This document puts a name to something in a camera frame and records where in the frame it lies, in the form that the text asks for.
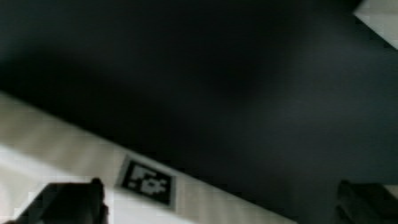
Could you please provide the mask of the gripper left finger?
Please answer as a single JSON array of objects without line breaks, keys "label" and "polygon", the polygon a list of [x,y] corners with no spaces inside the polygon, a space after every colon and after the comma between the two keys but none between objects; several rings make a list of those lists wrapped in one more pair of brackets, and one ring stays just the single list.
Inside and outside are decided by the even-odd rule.
[{"label": "gripper left finger", "polygon": [[94,178],[86,183],[50,183],[14,224],[109,224],[102,180]]}]

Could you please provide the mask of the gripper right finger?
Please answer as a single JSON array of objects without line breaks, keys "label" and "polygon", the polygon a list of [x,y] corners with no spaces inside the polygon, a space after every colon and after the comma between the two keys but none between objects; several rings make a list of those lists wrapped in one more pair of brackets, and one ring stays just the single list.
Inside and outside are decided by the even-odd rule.
[{"label": "gripper right finger", "polygon": [[340,182],[333,224],[398,224],[398,198],[379,183]]}]

